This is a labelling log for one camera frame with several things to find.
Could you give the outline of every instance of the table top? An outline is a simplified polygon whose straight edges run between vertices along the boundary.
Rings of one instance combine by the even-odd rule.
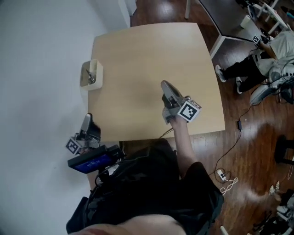
[[[254,35],[261,32],[252,20],[246,29],[240,26],[247,15],[246,11],[235,0],[199,0],[215,26],[223,36],[251,41]]]
[[[196,23],[143,25],[98,36],[92,58],[103,65],[102,88],[89,91],[89,112],[102,141],[156,139],[170,128],[161,115],[162,80],[202,106],[188,124],[190,135],[225,129],[214,67]]]
[[[264,3],[264,5],[266,6],[267,10],[276,18],[276,20],[282,24],[284,27],[287,27],[286,23],[284,22],[284,20],[279,16],[279,14],[276,12],[275,9],[271,8],[269,5],[267,5],[266,3]]]

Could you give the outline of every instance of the wooden floor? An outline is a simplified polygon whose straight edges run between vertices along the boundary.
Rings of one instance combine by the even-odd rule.
[[[217,39],[218,33],[210,18],[201,6],[194,4],[189,20],[184,19],[185,0],[138,0],[137,10],[131,19],[132,26],[162,22],[196,22],[208,49]],[[248,42],[226,40],[212,62],[226,68],[244,59],[254,46]],[[224,109],[226,130],[191,136],[195,154],[207,172],[213,172],[216,161],[236,141],[238,130],[236,121],[249,108],[252,91],[238,95],[234,81],[221,83],[218,80]],[[269,97],[259,106],[254,106],[242,117],[242,136],[236,147],[220,162],[218,167],[232,172],[239,182],[226,193],[221,215],[210,230],[210,234],[221,234],[219,227],[224,225],[229,234],[247,234],[253,223],[263,219],[264,211],[277,206],[268,190],[278,180],[281,189],[294,188],[294,178],[287,180],[289,165],[275,164],[273,153],[277,137],[285,134],[294,139],[294,107],[279,104],[277,97]],[[133,152],[145,146],[147,141],[126,143],[126,150]],[[292,158],[293,152],[287,153]]]

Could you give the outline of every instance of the display screen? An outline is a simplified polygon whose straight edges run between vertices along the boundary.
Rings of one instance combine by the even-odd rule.
[[[113,160],[106,154],[93,158],[85,163],[75,166],[74,168],[85,174],[96,171],[98,168],[108,167]]]

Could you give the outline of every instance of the shoe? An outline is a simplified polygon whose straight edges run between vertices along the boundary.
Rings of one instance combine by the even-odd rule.
[[[281,214],[286,214],[288,211],[288,207],[286,206],[277,206],[277,211],[279,211]]]
[[[226,79],[225,79],[224,75],[222,74],[223,71],[224,70],[219,65],[216,65],[215,66],[215,73],[217,74],[217,76],[219,76],[220,81],[223,82],[223,83],[225,83],[226,82]]]
[[[280,189],[280,181],[276,183],[275,191],[278,191]]]
[[[242,83],[241,78],[240,77],[236,77],[236,84],[237,84],[237,92],[238,92],[238,94],[242,94],[242,92],[239,91],[239,87],[240,87],[241,83]]]
[[[271,195],[273,195],[275,193],[275,188],[274,188],[274,186],[272,185],[271,187],[270,187],[270,193],[269,193],[269,195],[271,196]]]

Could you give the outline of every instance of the hand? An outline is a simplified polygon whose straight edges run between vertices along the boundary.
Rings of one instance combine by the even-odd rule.
[[[187,121],[181,116],[176,115],[173,119],[170,120],[170,124],[173,129],[180,129],[187,126]]]

